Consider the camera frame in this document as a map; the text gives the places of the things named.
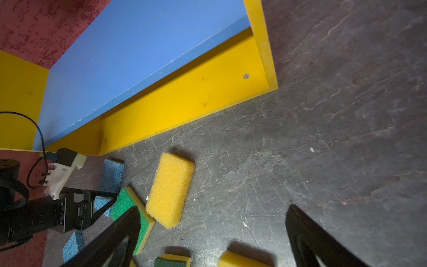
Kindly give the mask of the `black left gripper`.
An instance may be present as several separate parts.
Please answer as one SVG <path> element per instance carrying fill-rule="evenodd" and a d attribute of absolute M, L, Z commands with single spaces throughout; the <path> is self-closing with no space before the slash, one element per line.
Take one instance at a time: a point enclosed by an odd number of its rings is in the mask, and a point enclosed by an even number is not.
<path fill-rule="evenodd" d="M 63 188 L 60 198 L 47 196 L 1 212 L 1 246 L 18 247 L 40 232 L 60 233 L 91 227 L 117 199 L 115 192 Z"/>

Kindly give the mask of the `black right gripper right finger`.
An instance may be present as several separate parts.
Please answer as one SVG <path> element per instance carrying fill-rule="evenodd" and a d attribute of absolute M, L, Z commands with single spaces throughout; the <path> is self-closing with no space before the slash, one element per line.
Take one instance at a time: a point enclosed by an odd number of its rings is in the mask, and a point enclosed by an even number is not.
<path fill-rule="evenodd" d="M 366 266 L 295 204 L 289 206 L 285 225 L 296 266 L 318 267 L 318 259 L 327 267 Z"/>

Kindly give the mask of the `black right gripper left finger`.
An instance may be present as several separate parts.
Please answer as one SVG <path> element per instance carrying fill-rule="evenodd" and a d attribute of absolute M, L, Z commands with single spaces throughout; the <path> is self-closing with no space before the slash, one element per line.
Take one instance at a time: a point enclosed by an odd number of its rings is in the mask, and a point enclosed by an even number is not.
<path fill-rule="evenodd" d="M 137 239 L 129 226 L 132 210 L 114 221 L 64 267 L 129 267 Z"/>

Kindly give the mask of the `blue cellulose sponge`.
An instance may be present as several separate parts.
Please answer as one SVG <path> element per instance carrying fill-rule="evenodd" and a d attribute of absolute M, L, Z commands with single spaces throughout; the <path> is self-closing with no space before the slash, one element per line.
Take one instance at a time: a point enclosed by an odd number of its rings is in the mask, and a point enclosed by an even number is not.
<path fill-rule="evenodd" d="M 62 249 L 63 262 L 66 263 L 75 257 L 85 247 L 83 234 L 81 231 L 75 231 Z"/>
<path fill-rule="evenodd" d="M 105 159 L 103 162 L 103 172 L 98 191 L 119 193 L 125 163 L 114 159 Z M 97 196 L 94 201 L 94 208 L 100 210 L 111 198 Z M 111 208 L 104 212 L 104 216 L 110 217 Z"/>

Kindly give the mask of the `yellow foam sponge front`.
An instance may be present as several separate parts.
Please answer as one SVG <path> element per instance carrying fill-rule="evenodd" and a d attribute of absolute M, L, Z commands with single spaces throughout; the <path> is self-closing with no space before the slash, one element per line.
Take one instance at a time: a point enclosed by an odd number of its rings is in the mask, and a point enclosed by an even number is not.
<path fill-rule="evenodd" d="M 232 251 L 226 250 L 218 260 L 218 267 L 270 267 L 257 260 L 250 259 Z"/>

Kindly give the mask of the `yellow shelf with coloured boards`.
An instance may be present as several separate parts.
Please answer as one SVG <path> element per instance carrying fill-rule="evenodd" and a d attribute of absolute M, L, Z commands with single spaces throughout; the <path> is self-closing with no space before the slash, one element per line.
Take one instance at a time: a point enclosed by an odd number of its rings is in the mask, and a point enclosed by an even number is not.
<path fill-rule="evenodd" d="M 2 1 L 1 149 L 104 155 L 278 88 L 261 1 Z"/>

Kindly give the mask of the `dark green wavy sponge left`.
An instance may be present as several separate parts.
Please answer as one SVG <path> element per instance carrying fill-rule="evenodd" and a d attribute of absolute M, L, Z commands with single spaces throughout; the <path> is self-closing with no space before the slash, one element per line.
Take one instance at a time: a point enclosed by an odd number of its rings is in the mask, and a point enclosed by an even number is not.
<path fill-rule="evenodd" d="M 180 255 L 164 254 L 155 259 L 154 267 L 191 267 L 191 258 Z"/>

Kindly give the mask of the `green scourer yellow sponge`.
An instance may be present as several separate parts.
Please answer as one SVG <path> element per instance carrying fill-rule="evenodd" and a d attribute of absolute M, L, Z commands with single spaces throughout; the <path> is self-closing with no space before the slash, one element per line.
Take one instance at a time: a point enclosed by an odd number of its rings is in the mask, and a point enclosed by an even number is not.
<path fill-rule="evenodd" d="M 120 190 L 117 200 L 110 210 L 110 217 L 116 221 L 129 210 L 133 212 L 129 226 L 134 228 L 133 232 L 137 239 L 133 251 L 133 256 L 136 256 L 142 253 L 155 225 L 155 220 L 147 213 L 142 201 L 130 186 Z"/>

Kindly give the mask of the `plain yellow foam sponge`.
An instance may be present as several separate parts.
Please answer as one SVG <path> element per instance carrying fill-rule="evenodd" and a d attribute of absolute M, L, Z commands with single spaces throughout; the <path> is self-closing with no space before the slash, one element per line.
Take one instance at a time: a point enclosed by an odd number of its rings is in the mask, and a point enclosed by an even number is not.
<path fill-rule="evenodd" d="M 179 225 L 195 171 L 195 164 L 163 153 L 149 194 L 146 212 L 164 228 Z"/>

